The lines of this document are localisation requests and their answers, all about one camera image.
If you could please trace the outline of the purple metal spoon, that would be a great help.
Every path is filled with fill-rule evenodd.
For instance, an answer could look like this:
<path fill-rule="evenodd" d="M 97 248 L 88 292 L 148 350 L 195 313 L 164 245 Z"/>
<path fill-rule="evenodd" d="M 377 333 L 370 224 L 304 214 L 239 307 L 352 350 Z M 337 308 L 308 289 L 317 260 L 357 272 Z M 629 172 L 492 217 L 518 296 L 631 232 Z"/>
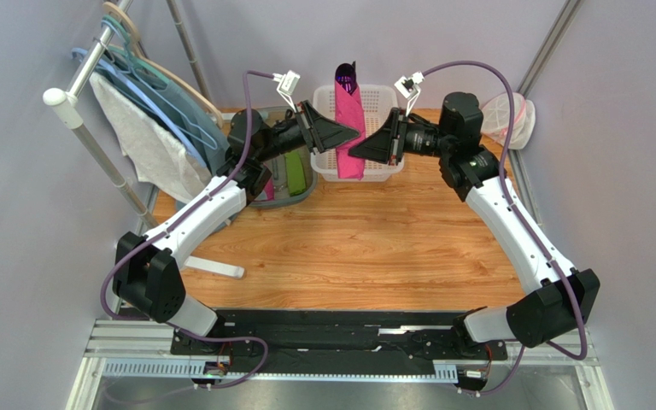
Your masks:
<path fill-rule="evenodd" d="M 358 83 L 352 84 L 349 80 L 351 63 L 340 64 L 335 71 L 335 81 L 341 89 L 346 91 L 349 95 L 353 95 L 358 88 Z"/>

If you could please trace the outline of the black table knife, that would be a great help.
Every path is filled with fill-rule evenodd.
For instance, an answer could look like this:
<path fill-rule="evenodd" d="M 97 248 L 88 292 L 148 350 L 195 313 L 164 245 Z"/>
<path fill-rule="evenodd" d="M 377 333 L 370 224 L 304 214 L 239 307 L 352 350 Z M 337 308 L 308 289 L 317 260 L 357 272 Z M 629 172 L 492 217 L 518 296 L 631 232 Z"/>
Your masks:
<path fill-rule="evenodd" d="M 350 65 L 349 80 L 352 84 L 357 83 L 357 74 L 356 74 L 356 61 L 353 61 Z"/>

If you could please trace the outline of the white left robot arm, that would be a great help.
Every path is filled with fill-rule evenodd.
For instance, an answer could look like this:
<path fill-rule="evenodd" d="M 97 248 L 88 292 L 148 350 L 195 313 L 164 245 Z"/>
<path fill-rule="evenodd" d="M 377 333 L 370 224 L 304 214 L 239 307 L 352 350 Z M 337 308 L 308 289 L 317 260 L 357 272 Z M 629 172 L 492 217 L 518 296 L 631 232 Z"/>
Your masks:
<path fill-rule="evenodd" d="M 207 336 L 218 314 L 187 294 L 180 272 L 192 252 L 260 195 L 272 177 L 268 161 L 301 147 L 322 153 L 359 135 L 324 117 L 308 101 L 287 109 L 273 126 L 252 108 L 234 114 L 224 166 L 169 220 L 142 236 L 128 232 L 119 240 L 107 284 L 147 318 Z"/>

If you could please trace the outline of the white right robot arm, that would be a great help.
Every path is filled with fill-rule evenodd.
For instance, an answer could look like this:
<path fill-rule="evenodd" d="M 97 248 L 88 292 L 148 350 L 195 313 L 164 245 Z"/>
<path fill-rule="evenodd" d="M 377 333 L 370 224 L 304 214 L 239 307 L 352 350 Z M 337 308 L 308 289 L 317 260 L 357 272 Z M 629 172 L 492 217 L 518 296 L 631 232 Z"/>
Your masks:
<path fill-rule="evenodd" d="M 393 108 L 349 154 L 387 165 L 406 154 L 438 158 L 442 179 L 493 233 L 525 293 L 506 307 L 481 307 L 457 317 L 453 329 L 460 345 L 512 339 L 534 348 L 585 326 L 600 280 L 591 269 L 578 270 L 530 217 L 497 157 L 482 145 L 482 124 L 477 98 L 453 92 L 444 97 L 438 123 Z"/>

